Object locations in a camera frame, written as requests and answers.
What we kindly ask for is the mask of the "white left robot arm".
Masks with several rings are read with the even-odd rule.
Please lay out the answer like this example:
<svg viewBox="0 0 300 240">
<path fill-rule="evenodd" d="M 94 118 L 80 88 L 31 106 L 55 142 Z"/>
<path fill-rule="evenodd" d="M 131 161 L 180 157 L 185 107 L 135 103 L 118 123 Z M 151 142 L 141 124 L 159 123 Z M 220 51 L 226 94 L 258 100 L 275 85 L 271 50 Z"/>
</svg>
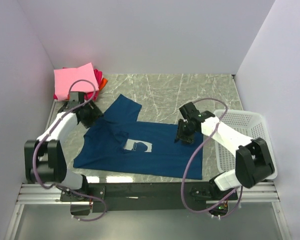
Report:
<svg viewBox="0 0 300 240">
<path fill-rule="evenodd" d="M 93 101 L 85 100 L 85 93 L 72 91 L 50 127 L 36 140 L 24 145 L 25 176 L 30 183 L 48 183 L 72 190 L 78 201 L 89 197 L 86 176 L 73 173 L 67 168 L 62 145 L 69 133 L 78 125 L 90 128 L 103 116 Z"/>
</svg>

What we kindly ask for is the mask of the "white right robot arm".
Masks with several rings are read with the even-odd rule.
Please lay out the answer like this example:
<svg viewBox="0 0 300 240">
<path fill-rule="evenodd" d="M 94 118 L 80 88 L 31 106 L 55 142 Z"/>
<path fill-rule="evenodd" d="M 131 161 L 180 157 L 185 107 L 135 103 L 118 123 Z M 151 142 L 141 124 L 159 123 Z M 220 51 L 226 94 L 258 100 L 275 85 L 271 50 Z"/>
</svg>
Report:
<svg viewBox="0 0 300 240">
<path fill-rule="evenodd" d="M 224 147 L 235 160 L 233 169 L 220 173 L 208 182 L 201 191 L 204 197 L 219 200 L 237 188 L 252 188 L 264 180 L 273 180 L 278 171 L 270 140 L 240 133 L 223 122 L 228 108 L 221 115 L 208 110 L 200 112 L 194 102 L 179 108 L 182 118 L 178 121 L 175 141 L 192 144 L 195 133 L 207 136 Z"/>
</svg>

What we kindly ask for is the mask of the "blue Mickey t-shirt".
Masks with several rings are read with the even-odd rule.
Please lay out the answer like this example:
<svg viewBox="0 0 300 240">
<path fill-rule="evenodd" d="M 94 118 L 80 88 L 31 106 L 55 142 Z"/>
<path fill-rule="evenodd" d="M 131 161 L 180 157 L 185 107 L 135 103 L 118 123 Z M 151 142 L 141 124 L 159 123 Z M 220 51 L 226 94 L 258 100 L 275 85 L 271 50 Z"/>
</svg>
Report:
<svg viewBox="0 0 300 240">
<path fill-rule="evenodd" d="M 182 178 L 203 135 L 190 145 L 175 142 L 177 125 L 138 121 L 141 108 L 120 95 L 84 135 L 73 167 Z"/>
</svg>

